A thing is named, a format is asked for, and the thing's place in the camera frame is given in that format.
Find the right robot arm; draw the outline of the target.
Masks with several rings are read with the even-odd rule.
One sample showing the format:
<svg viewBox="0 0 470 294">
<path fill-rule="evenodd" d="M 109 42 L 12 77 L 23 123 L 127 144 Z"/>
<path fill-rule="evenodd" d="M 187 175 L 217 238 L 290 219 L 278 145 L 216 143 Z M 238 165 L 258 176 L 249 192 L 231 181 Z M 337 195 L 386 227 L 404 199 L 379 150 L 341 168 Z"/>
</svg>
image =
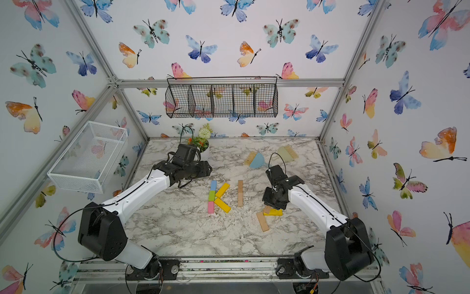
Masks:
<svg viewBox="0 0 470 294">
<path fill-rule="evenodd" d="M 300 277 L 324 278 L 332 273 L 345 281 L 376 262 L 365 224 L 350 219 L 318 198 L 298 176 L 287 176 L 279 165 L 269 167 L 270 186 L 263 202 L 275 209 L 291 203 L 306 214 L 325 237 L 323 246 L 310 246 L 295 253 L 293 268 Z"/>
</svg>

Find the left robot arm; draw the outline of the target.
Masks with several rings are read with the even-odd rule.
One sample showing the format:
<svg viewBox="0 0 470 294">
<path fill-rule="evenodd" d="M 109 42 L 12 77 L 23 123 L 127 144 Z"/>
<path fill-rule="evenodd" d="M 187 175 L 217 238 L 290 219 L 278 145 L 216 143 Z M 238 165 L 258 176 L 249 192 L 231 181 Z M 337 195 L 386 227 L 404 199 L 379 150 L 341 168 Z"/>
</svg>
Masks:
<svg viewBox="0 0 470 294">
<path fill-rule="evenodd" d="M 176 165 L 155 164 L 151 171 L 117 197 L 91 203 L 82 213 L 78 242 L 104 261 L 118 261 L 155 276 L 161 265 L 157 254 L 129 240 L 124 225 L 144 204 L 181 180 L 206 178 L 212 172 L 207 161 Z"/>
</svg>

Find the yellow block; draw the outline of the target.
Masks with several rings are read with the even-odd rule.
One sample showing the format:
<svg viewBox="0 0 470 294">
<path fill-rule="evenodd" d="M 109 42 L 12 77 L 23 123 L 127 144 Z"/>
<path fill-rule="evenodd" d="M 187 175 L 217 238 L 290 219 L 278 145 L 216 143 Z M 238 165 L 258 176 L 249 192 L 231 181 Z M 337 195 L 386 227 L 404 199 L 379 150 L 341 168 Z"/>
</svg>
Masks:
<svg viewBox="0 0 470 294">
<path fill-rule="evenodd" d="M 263 211 L 265 216 L 282 216 L 283 210 L 282 209 L 270 209 L 269 212 Z"/>
<path fill-rule="evenodd" d="M 220 198 L 215 198 L 214 204 L 221 208 L 225 213 L 229 213 L 231 211 L 231 207 L 228 206 L 224 201 Z"/>
<path fill-rule="evenodd" d="M 230 185 L 228 183 L 224 183 L 222 187 L 215 193 L 215 196 L 217 198 L 222 198 L 229 188 L 230 188 Z"/>
</svg>

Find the green block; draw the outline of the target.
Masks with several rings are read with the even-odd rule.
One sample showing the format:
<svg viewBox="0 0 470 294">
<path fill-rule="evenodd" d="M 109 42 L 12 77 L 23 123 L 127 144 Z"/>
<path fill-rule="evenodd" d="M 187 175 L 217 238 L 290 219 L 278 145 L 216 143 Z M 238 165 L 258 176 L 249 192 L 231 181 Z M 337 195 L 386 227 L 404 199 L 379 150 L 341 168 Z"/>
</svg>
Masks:
<svg viewBox="0 0 470 294">
<path fill-rule="evenodd" d="M 209 202 L 215 201 L 215 198 L 216 198 L 215 193 L 216 193 L 215 191 L 209 191 L 209 197 L 208 197 Z"/>
</svg>

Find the blue hand brush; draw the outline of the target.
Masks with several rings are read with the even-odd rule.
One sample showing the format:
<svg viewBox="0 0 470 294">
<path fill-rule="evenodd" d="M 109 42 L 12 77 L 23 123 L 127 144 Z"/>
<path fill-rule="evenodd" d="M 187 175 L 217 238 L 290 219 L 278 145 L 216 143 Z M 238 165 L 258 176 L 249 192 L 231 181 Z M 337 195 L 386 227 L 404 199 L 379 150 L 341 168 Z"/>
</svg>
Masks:
<svg viewBox="0 0 470 294">
<path fill-rule="evenodd" d="M 268 166 L 264 156 L 257 151 L 251 151 L 249 153 L 246 160 L 244 161 L 244 165 L 250 167 L 251 169 L 260 169 Z"/>
</svg>

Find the wooden block bottom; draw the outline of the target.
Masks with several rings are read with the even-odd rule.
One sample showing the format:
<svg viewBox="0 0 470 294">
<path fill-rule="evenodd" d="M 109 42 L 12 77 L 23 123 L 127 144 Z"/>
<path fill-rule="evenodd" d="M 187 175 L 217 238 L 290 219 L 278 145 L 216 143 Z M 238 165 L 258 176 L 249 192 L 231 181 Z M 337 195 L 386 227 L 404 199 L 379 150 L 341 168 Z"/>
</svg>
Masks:
<svg viewBox="0 0 470 294">
<path fill-rule="evenodd" d="M 244 196 L 243 196 L 243 193 L 238 193 L 237 195 L 237 206 L 238 207 L 243 207 L 244 205 Z"/>
</svg>

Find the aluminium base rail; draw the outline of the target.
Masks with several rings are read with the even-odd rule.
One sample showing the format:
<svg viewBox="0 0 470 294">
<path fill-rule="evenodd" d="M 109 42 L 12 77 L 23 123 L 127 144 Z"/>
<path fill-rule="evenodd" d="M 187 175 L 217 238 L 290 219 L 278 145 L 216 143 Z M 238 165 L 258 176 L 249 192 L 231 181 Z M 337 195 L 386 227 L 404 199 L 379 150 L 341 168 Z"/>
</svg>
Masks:
<svg viewBox="0 0 470 294">
<path fill-rule="evenodd" d="M 298 273 L 292 256 L 267 257 L 161 257 L 159 267 L 163 270 L 162 282 L 307 282 L 338 279 L 327 270 L 317 274 Z M 73 279 L 76 284 L 148 283 L 137 269 L 119 262 L 86 262 L 79 266 Z"/>
</svg>

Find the potted plant white pot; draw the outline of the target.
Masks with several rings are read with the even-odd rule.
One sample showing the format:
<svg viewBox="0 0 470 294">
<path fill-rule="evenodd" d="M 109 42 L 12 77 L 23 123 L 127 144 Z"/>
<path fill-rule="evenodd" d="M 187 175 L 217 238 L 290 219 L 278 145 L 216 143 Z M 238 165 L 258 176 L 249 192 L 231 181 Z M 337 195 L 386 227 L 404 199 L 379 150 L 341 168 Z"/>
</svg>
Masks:
<svg viewBox="0 0 470 294">
<path fill-rule="evenodd" d="M 204 124 L 198 131 L 196 136 L 192 136 L 188 139 L 189 145 L 197 147 L 200 151 L 201 161 L 209 159 L 209 139 L 212 135 L 212 128 L 209 123 Z"/>
</svg>

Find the white mesh wall basket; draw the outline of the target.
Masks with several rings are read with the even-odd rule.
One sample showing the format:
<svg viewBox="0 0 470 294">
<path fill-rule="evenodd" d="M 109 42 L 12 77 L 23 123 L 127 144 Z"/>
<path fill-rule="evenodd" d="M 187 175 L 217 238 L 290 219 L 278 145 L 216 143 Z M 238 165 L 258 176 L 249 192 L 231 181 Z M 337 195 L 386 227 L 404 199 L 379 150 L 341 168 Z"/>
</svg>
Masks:
<svg viewBox="0 0 470 294">
<path fill-rule="evenodd" d="M 47 176 L 60 189 L 104 193 L 105 181 L 127 147 L 127 129 L 88 121 Z"/>
</svg>

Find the pink block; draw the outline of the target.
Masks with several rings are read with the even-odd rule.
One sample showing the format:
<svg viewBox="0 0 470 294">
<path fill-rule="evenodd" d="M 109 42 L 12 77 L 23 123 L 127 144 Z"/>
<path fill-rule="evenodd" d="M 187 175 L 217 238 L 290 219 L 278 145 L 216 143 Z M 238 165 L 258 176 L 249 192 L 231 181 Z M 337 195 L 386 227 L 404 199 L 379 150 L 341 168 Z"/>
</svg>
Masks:
<svg viewBox="0 0 470 294">
<path fill-rule="evenodd" d="M 208 202 L 208 214 L 214 214 L 215 204 L 213 201 Z"/>
</svg>

